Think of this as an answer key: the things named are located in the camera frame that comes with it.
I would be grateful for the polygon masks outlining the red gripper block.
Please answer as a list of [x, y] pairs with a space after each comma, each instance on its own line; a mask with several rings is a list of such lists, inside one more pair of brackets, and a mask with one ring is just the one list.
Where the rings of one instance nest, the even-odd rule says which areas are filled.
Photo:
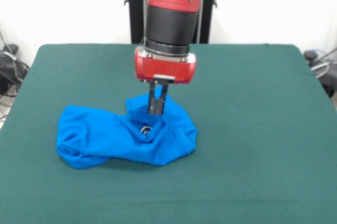
[[[140, 80], [154, 81], [165, 79], [174, 84], [188, 84], [196, 70], [196, 55], [189, 53], [184, 57], [168, 57], [145, 50], [137, 46], [134, 53], [135, 75]], [[148, 113], [162, 115], [168, 85], [162, 85], [159, 98], [155, 98], [155, 83], [149, 83]]]

